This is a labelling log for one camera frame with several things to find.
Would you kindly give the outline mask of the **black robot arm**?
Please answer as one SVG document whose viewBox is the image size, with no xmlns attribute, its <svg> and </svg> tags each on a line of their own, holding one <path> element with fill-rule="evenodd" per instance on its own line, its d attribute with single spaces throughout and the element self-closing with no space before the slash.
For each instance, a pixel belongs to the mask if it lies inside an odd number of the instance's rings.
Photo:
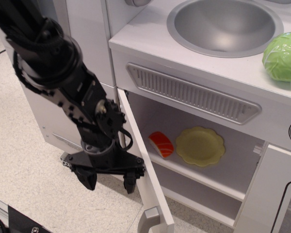
<svg viewBox="0 0 291 233">
<path fill-rule="evenodd" d="M 124 188 L 133 193 L 145 174 L 144 161 L 120 145 L 125 114 L 83 63 L 78 43 L 29 0 L 0 0 L 0 28 L 14 49 L 19 81 L 62 108 L 77 126 L 82 151 L 63 156 L 63 164 L 89 190 L 98 174 L 113 174 L 122 175 Z"/>
</svg>

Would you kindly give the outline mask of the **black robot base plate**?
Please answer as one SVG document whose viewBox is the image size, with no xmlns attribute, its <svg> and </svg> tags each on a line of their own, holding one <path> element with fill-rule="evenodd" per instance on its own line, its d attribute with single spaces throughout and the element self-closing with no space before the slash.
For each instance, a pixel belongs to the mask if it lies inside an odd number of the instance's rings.
<svg viewBox="0 0 291 233">
<path fill-rule="evenodd" d="M 0 233 L 50 233 L 50 231 L 13 207 L 0 208 Z"/>
</svg>

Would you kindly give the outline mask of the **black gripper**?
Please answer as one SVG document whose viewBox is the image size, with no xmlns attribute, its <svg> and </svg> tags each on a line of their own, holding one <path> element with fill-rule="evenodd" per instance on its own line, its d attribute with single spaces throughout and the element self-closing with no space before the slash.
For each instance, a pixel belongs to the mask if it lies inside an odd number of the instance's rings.
<svg viewBox="0 0 291 233">
<path fill-rule="evenodd" d="M 95 189 L 97 174 L 112 174 L 123 176 L 128 194 L 135 191 L 136 180 L 145 175 L 142 158 L 128 153 L 114 140 L 103 148 L 85 142 L 81 146 L 83 151 L 70 154 L 68 160 L 70 169 L 87 189 Z"/>
</svg>

